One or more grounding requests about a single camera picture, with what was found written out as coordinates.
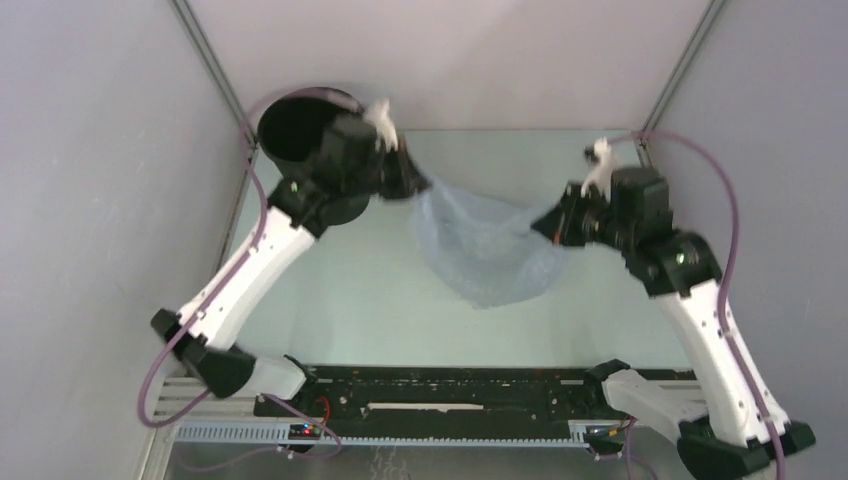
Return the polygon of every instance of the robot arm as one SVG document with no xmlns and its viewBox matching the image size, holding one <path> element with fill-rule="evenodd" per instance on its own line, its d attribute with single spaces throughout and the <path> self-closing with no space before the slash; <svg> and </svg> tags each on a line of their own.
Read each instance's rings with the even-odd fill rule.
<svg viewBox="0 0 848 480">
<path fill-rule="evenodd" d="M 339 117 L 306 163 L 301 174 L 280 181 L 268 196 L 264 215 L 200 293 L 178 312 L 162 309 L 151 320 L 165 342 L 188 326 L 173 353 L 218 398 L 243 389 L 284 400 L 294 397 L 309 381 L 295 359 L 257 358 L 236 345 L 248 316 L 329 226 L 338 219 L 349 221 L 349 200 L 375 194 L 406 199 L 429 187 L 398 137 L 385 102 L 361 117 Z"/>
<path fill-rule="evenodd" d="M 721 268 L 702 237 L 673 226 L 665 179 L 651 168 L 611 168 L 614 162 L 606 147 L 596 143 L 585 153 L 596 165 L 593 173 L 603 171 L 609 180 L 590 174 L 582 184 L 569 183 L 558 205 L 533 229 L 563 247 L 599 243 L 621 253 L 628 272 L 671 319 L 706 406 L 675 398 L 617 360 L 587 372 L 595 398 L 675 443 L 699 480 L 741 478 L 768 467 L 775 458 L 768 422 L 777 430 L 785 454 L 813 445 L 809 426 L 790 421 L 768 391 L 729 305 L 727 328 L 722 328 L 716 311 Z M 735 353 L 727 336 L 733 337 Z M 760 415 L 746 374 L 770 418 Z"/>
</svg>

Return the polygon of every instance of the white tabletop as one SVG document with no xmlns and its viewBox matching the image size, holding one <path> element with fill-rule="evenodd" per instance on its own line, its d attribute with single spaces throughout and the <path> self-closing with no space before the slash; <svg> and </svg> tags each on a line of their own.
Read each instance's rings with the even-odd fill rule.
<svg viewBox="0 0 848 480">
<path fill-rule="evenodd" d="M 552 204 L 589 168 L 586 145 L 620 132 L 407 132 L 422 168 L 474 193 L 516 205 Z M 635 148 L 619 147 L 624 163 Z M 270 191 L 280 179 L 256 163 Z M 234 245 L 258 218 L 251 187 Z M 412 207 L 372 201 L 331 227 L 283 273 L 242 330 L 239 344 L 304 363 L 383 366 L 584 367 L 619 358 L 637 367 L 687 368 L 668 320 L 624 262 L 605 247 L 576 249 L 551 290 L 475 310 L 429 269 L 409 228 Z"/>
</svg>

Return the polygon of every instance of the wall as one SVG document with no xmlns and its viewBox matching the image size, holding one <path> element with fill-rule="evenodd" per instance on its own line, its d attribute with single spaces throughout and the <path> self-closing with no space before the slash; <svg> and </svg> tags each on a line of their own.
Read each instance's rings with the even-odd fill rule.
<svg viewBox="0 0 848 480">
<path fill-rule="evenodd" d="M 731 2 L 661 125 L 711 150 L 739 191 L 731 301 L 771 391 L 818 436 L 789 478 L 845 478 L 846 19 L 844 2 Z M 723 257 L 720 184 L 689 153 L 654 150 L 678 218 Z"/>
<path fill-rule="evenodd" d="M 709 2 L 191 3 L 242 105 L 330 84 L 461 130 L 640 128 Z"/>
<path fill-rule="evenodd" d="M 0 3 L 0 468 L 131 478 L 148 326 L 210 277 L 238 136 L 168 2 Z"/>
</svg>

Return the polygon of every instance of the translucent bag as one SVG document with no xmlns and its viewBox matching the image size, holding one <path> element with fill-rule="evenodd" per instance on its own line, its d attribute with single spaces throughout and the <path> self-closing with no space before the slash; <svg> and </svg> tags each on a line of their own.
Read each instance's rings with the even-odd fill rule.
<svg viewBox="0 0 848 480">
<path fill-rule="evenodd" d="M 524 209 L 430 179 L 412 233 L 430 268 L 475 308 L 537 297 L 559 279 L 565 250 L 530 229 L 550 205 Z"/>
</svg>

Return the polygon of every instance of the white backdrop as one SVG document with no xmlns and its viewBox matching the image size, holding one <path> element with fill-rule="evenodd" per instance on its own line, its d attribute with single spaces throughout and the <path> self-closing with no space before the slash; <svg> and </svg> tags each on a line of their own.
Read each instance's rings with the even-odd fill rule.
<svg viewBox="0 0 848 480">
<path fill-rule="evenodd" d="M 388 95 L 405 129 L 640 128 L 708 0 L 199 0 L 245 108 Z"/>
</svg>

